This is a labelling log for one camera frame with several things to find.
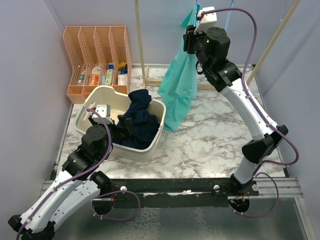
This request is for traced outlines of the navy blue t shirt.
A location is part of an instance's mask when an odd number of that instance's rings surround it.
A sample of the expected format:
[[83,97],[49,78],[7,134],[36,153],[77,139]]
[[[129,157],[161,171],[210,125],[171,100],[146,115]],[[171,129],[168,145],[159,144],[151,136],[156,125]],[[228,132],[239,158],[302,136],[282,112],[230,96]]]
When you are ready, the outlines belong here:
[[132,91],[128,97],[131,104],[124,113],[124,117],[132,119],[132,135],[121,137],[112,142],[121,146],[144,150],[150,146],[160,127],[157,116],[148,112],[152,97],[147,89]]

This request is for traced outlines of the teal t shirt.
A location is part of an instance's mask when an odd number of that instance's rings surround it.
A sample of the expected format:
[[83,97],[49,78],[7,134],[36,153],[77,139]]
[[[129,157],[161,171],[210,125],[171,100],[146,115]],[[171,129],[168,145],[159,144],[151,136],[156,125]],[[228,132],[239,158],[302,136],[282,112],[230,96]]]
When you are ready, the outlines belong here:
[[197,97],[197,58],[184,51],[184,39],[180,49],[171,61],[158,89],[166,106],[164,130],[176,131],[192,107]]

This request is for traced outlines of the light blue wire hanger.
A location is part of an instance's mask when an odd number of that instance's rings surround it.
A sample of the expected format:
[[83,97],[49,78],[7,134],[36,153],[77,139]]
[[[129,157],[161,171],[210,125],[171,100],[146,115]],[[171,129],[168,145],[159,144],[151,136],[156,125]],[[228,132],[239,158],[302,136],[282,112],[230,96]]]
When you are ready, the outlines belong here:
[[[233,5],[234,5],[234,0],[231,0],[229,3],[229,8],[232,8]],[[227,13],[227,18],[226,18],[225,28],[224,28],[226,31],[228,30],[228,27],[229,27],[230,18],[231,18],[231,11],[229,10]]]

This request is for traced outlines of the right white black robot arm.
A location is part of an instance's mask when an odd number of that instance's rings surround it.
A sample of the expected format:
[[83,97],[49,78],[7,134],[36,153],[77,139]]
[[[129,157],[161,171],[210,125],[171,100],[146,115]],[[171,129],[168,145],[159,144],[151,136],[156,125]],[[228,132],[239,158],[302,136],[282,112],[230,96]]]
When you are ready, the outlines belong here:
[[202,68],[197,73],[204,75],[232,104],[251,134],[251,141],[241,149],[243,159],[229,179],[230,191],[240,196],[247,191],[263,159],[278,147],[289,130],[269,118],[248,85],[242,82],[239,68],[227,59],[231,40],[223,28],[213,26],[197,33],[196,27],[189,25],[183,41],[183,50],[195,55],[196,65]]

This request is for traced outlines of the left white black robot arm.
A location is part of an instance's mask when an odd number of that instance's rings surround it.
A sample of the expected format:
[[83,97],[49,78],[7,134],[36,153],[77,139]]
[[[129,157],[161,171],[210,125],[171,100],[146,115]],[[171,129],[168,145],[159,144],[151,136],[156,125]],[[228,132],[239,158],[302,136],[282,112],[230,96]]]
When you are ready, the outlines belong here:
[[18,240],[51,240],[60,226],[86,202],[94,198],[113,198],[126,193],[98,167],[113,150],[114,123],[92,110],[91,126],[81,144],[63,164],[55,180],[37,202],[21,215],[13,215],[8,224]]

